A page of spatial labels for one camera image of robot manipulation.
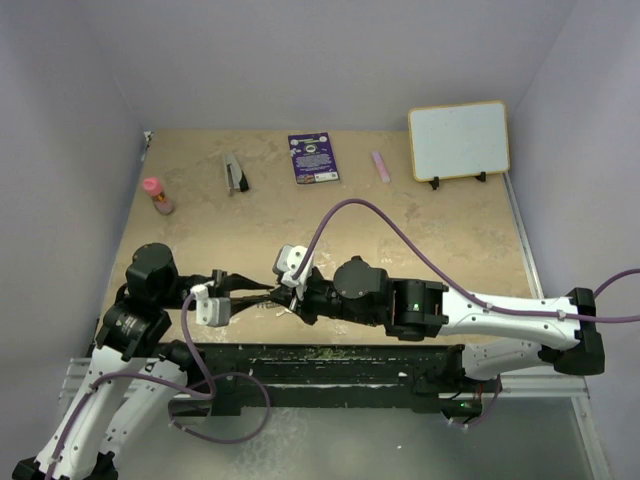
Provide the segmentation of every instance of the small whiteboard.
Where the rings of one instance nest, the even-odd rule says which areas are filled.
[[[509,170],[507,108],[500,100],[414,108],[409,135],[419,182]]]

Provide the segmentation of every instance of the pink cylinder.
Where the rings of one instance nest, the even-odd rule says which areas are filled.
[[[162,188],[162,183],[157,177],[148,177],[142,181],[142,188],[151,197],[153,206],[162,215],[169,215],[173,212],[173,202],[167,197]]]

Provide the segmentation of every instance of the purple box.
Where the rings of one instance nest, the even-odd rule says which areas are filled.
[[[340,180],[327,132],[289,135],[289,151],[296,183],[304,185]]]

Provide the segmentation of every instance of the gray wall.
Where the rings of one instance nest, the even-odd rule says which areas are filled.
[[[515,107],[575,0],[82,0],[146,128],[406,129]]]
[[[512,176],[546,294],[640,266],[640,2],[582,0],[513,117]],[[640,279],[598,302],[638,313]],[[640,471],[640,325],[600,327],[607,372],[588,380],[618,480]]]
[[[0,0],[0,477],[52,433],[131,202],[142,131],[68,0]]]

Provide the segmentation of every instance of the beige table surface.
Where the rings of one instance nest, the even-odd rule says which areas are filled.
[[[306,245],[324,214],[350,197],[385,211],[440,268],[466,288],[495,295],[529,297],[518,234],[500,175],[443,181],[432,191],[413,179],[407,132],[330,132],[339,182],[297,185],[287,135],[296,131],[160,130],[143,168],[159,177],[176,202],[169,216],[156,213],[138,189],[133,201],[103,311],[124,283],[133,252],[149,242],[166,243],[182,275],[213,268],[273,284],[271,268],[286,243]],[[381,152],[391,175],[383,184],[371,159]],[[222,155],[235,153],[249,180],[246,193],[227,194]],[[436,280],[373,212],[348,206],[329,223],[316,249],[326,278],[353,255],[393,277]],[[190,325],[200,342],[397,344],[382,327],[321,318],[307,326],[281,308],[254,307],[233,317],[227,328]],[[164,341],[183,338],[179,312]],[[490,337],[449,336],[425,343],[452,344]]]

